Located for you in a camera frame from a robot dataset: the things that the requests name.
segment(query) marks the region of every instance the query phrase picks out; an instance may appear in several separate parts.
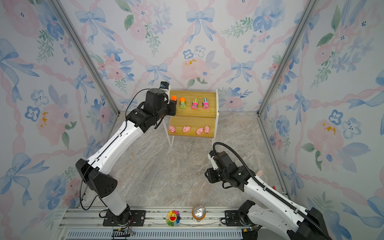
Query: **black cable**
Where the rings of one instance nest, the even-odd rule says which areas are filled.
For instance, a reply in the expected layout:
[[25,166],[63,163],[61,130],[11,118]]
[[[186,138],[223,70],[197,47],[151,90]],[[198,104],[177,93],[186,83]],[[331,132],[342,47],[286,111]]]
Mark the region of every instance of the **black cable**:
[[140,91],[138,91],[138,92],[135,94],[135,96],[132,98],[131,102],[129,103],[127,109],[125,109],[125,119],[127,118],[127,110],[128,110],[128,108],[129,108],[129,106],[131,105],[131,103],[133,102],[133,99],[135,99],[136,95],[138,95],[139,92],[144,91],[144,90],[150,90],[150,88],[141,89]]
[[84,177],[85,177],[85,175],[87,174],[89,168],[92,166],[92,164],[88,166],[87,170],[85,171],[85,173],[84,173],[84,175],[83,175],[83,178],[81,179],[81,183],[80,183],[80,190],[79,190],[79,195],[80,195],[80,205],[81,205],[81,207],[82,207],[85,211],[87,211],[88,209],[91,208],[93,202],[94,202],[95,199],[98,197],[98,196],[96,196],[96,197],[93,199],[93,201],[91,202],[90,206],[89,206],[87,209],[84,208],[83,203],[82,203],[83,200],[81,199],[81,187],[82,187],[82,185],[83,185]]
[[[244,160],[240,157],[240,155],[237,154],[237,152],[235,150],[233,150],[230,146],[228,146],[227,144],[225,143],[222,143],[222,142],[215,142],[212,146],[213,148],[213,151],[215,153],[215,155],[217,154],[216,150],[215,150],[215,146],[216,145],[222,145],[224,147],[226,147],[228,150],[230,150],[239,160],[240,162],[244,165],[244,167],[247,169],[247,171],[249,172],[249,174],[251,175],[252,179],[261,187],[261,188],[265,188],[265,185],[262,184],[259,180],[257,180],[255,178],[255,176],[252,174],[251,170],[248,168],[248,166],[245,164]],[[267,192],[269,192],[270,194],[272,194],[274,197],[276,197],[277,199],[279,199],[280,201],[282,201],[285,205],[287,205],[290,209],[294,210],[294,211],[297,211],[297,213],[300,214],[300,216],[302,216],[303,218],[305,218],[314,228],[316,228],[316,230],[319,231],[319,233],[325,237],[327,240],[332,240],[332,238],[328,235],[328,233],[326,231],[324,231],[324,229],[322,229],[321,226],[319,226],[315,221],[313,221],[310,217],[308,217],[305,213],[303,213],[302,211],[300,211],[298,208],[296,208],[295,206],[293,206],[292,204],[290,204],[287,200],[285,200],[284,198],[282,198],[281,196],[279,196],[278,194],[276,194],[274,191],[272,191],[271,189],[269,188],[266,188],[265,189]]]

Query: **wooden shelf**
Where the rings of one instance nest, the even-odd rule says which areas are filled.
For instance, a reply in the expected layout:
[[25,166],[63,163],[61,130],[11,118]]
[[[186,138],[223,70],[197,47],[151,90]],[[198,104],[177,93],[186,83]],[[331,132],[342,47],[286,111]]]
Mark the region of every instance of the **wooden shelf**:
[[[168,128],[168,135],[215,138],[218,120],[217,91],[215,93],[209,93],[171,90],[170,95],[177,97],[177,107],[176,115],[170,118],[168,126],[174,126],[176,132],[172,133]],[[185,98],[185,108],[180,108],[180,98]],[[194,98],[199,100],[198,109],[191,108]],[[203,109],[204,98],[208,101],[209,109]],[[191,127],[191,130],[189,132],[183,132],[185,126]],[[209,126],[210,132],[206,134],[203,131],[200,135],[197,135],[196,130],[201,127],[204,129],[205,126]]]
[[[175,116],[216,118],[216,93],[171,90],[170,95],[177,97]],[[180,108],[180,98],[185,98],[185,104],[187,105],[186,108]],[[199,107],[197,109],[191,108],[194,98],[199,100]],[[203,109],[204,98],[208,101],[209,109]]]
[[[175,133],[172,133],[168,129],[168,135],[172,136],[186,136],[186,137],[209,137],[213,138],[215,135],[215,118],[197,118],[197,117],[171,117],[169,125],[174,126],[176,129]],[[183,132],[185,126],[191,127],[189,132]],[[210,131],[206,134],[204,131],[200,135],[196,134],[198,128],[209,126]]]

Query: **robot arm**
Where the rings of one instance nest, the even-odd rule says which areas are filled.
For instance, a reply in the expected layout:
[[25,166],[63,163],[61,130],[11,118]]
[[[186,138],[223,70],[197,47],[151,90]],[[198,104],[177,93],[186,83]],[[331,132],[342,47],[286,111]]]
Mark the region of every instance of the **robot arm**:
[[151,126],[157,128],[165,115],[176,114],[176,101],[170,100],[169,92],[170,86],[167,82],[161,82],[159,89],[147,91],[146,101],[126,116],[126,121],[106,144],[87,160],[80,159],[76,163],[83,182],[97,193],[108,207],[107,214],[112,215],[114,222],[121,226],[129,223],[130,208],[116,189],[117,180],[109,172],[138,137]]
[[[225,152],[217,153],[215,145],[223,145],[232,151],[242,162],[237,165]],[[239,220],[244,226],[259,224],[281,235],[287,240],[331,240],[326,230],[323,215],[315,208],[310,211],[268,186],[250,170],[243,159],[226,144],[216,142],[208,154],[212,168],[205,176],[210,183],[222,181],[224,189],[237,187],[255,197],[271,211],[247,200],[238,210]]]

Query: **gray marble surface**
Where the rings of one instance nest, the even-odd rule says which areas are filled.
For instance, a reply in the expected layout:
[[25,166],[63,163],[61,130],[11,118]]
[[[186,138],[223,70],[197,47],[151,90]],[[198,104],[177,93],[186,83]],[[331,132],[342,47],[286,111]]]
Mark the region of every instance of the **gray marble surface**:
[[[113,133],[124,120],[118,118]],[[164,119],[168,125],[169,117]],[[216,141],[232,147],[254,172],[270,186],[281,189],[255,113],[220,112]],[[163,126],[150,128],[116,162],[110,175],[118,181],[118,191],[130,206],[204,206],[239,207],[247,199],[259,201],[239,189],[223,189],[221,182],[211,184],[204,173],[212,167],[207,154],[212,139],[176,136],[169,148]],[[218,151],[225,148],[217,146]],[[225,150],[233,161],[240,161]],[[83,205],[88,206],[95,192],[87,190]],[[103,206],[96,199],[94,206]]]

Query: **rainbow flower toy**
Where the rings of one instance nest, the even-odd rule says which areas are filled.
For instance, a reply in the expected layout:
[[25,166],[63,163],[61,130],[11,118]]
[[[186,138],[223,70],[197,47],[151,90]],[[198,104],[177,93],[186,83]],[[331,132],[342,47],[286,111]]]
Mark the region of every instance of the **rainbow flower toy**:
[[171,227],[176,226],[180,222],[180,213],[175,210],[169,211],[166,216],[166,222]]

